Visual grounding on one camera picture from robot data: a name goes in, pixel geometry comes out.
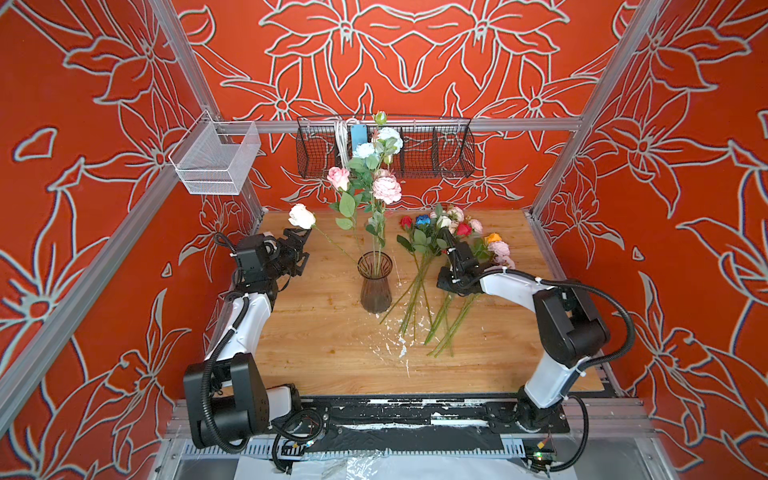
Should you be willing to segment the white rose stem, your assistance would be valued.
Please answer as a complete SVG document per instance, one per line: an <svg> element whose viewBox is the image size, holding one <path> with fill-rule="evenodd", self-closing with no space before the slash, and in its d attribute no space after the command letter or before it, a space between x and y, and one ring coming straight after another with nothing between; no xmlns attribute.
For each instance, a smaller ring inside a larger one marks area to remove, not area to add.
<svg viewBox="0 0 768 480"><path fill-rule="evenodd" d="M333 245L347 259L349 259L351 262L357 263L356 258L352 257L340 244L338 244L318 226L315 214L311 212L304 204L294 204L289 210L288 220L289 223L296 228L318 232L328 241L329 244Z"/></svg>

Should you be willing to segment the dark ribbed glass vase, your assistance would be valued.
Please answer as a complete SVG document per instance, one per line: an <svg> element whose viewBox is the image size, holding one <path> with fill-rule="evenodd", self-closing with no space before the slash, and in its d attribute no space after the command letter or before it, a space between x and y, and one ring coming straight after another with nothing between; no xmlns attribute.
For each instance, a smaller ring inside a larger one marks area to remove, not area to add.
<svg viewBox="0 0 768 480"><path fill-rule="evenodd" d="M358 260L358 273L363 279L360 304L371 314L386 312L392 304L389 275L392 259L383 252L369 251Z"/></svg>

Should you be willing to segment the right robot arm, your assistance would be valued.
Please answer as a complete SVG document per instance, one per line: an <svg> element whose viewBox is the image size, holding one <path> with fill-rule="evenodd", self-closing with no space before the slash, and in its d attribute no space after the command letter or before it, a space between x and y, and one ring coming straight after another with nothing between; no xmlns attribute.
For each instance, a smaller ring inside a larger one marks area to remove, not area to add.
<svg viewBox="0 0 768 480"><path fill-rule="evenodd" d="M453 294L496 296L532 311L536 316L542 357L517 393L513 422L537 432L566 400L587 369L615 361L631 350L636 339L628 311L612 296L577 280L548 280L507 266L481 263L469 244L443 229L449 265L440 270L437 287ZM614 352L600 351L610 339L592 297L613 305L623 319L626 337Z"/></svg>

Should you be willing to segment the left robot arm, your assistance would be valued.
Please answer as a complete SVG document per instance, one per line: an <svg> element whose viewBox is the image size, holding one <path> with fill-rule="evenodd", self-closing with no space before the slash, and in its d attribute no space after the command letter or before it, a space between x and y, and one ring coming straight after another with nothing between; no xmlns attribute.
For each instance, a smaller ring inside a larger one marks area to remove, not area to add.
<svg viewBox="0 0 768 480"><path fill-rule="evenodd" d="M301 409L294 385L265 386L254 353L281 292L278 280L303 274L310 235L309 229L287 228L281 237L256 234L238 243L221 233L214 236L215 244L229 251L235 271L224 300L225 317L218 321L204 359L189 365L183 376L196 448L240 453L275 420Z"/></svg>

